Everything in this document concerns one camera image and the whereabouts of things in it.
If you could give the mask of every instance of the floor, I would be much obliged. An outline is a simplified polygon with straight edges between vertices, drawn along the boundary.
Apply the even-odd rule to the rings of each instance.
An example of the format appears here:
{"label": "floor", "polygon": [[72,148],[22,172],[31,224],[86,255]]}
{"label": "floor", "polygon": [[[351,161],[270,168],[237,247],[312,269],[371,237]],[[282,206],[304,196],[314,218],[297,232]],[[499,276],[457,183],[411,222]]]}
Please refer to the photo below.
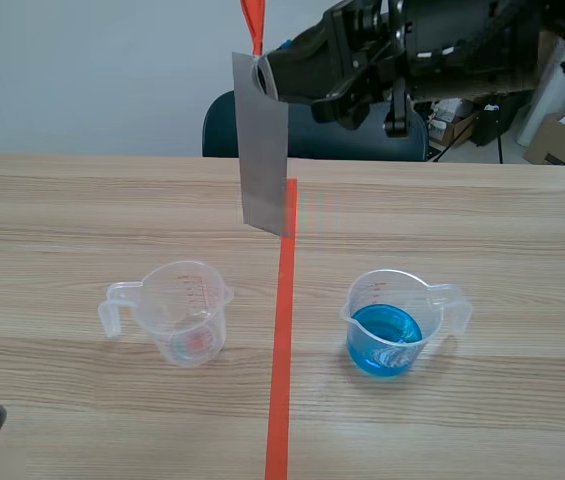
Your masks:
{"label": "floor", "polygon": [[[523,120],[524,116],[518,115],[513,121],[509,131],[502,135],[502,158],[504,159],[504,163],[529,163],[522,158],[524,152],[526,152],[526,147],[518,145],[515,142],[515,136]],[[431,142],[431,145],[438,150],[444,149],[444,147],[441,147],[435,142]],[[478,147],[469,140],[457,148],[451,148],[440,160],[441,163],[499,163],[499,161],[497,140],[492,141],[484,147]]]}

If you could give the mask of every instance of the black cable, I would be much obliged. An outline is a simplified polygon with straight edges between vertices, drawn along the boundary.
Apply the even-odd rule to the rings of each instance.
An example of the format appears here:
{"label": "black cable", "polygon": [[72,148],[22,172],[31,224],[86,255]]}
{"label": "black cable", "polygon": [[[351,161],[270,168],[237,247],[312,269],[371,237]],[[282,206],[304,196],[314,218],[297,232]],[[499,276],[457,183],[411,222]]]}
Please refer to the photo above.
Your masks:
{"label": "black cable", "polygon": [[495,132],[498,134],[498,156],[500,158],[500,165],[504,163],[502,158],[502,133],[500,131],[500,99],[498,98],[497,104],[498,111],[495,114]]}

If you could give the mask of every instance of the gray paper card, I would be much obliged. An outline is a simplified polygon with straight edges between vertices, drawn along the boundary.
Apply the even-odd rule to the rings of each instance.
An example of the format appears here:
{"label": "gray paper card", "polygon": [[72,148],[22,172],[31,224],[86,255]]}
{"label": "gray paper card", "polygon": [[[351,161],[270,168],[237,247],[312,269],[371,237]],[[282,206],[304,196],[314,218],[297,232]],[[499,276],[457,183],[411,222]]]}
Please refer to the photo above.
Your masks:
{"label": "gray paper card", "polygon": [[242,214],[245,223],[283,236],[289,106],[260,90],[255,60],[251,55],[233,53]]}

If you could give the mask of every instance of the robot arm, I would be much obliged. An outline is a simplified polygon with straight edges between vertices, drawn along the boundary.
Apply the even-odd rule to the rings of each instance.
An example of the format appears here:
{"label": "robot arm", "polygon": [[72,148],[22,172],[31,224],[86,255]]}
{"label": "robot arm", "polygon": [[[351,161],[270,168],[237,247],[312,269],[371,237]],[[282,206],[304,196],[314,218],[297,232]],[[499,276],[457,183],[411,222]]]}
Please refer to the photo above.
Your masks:
{"label": "robot arm", "polygon": [[390,102],[388,136],[408,134],[411,101],[532,89],[542,28],[565,37],[565,0],[344,0],[258,63],[276,100],[317,122],[358,128]]}

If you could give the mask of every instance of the plastic measuring cup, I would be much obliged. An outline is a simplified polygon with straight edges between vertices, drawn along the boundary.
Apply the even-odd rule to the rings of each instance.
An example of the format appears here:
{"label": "plastic measuring cup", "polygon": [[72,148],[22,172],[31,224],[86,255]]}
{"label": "plastic measuring cup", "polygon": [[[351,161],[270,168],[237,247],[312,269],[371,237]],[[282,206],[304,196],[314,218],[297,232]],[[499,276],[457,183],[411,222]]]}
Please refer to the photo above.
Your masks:
{"label": "plastic measuring cup", "polygon": [[408,370],[443,321],[463,335],[473,306],[458,285],[428,285],[399,270],[360,276],[340,310],[349,322],[347,347],[363,370],[390,377]]}
{"label": "plastic measuring cup", "polygon": [[120,335],[120,307],[129,307],[162,355],[176,365],[201,365],[226,340],[224,306],[233,291],[220,273],[203,262],[175,262],[140,282],[114,283],[98,313],[108,337]]}

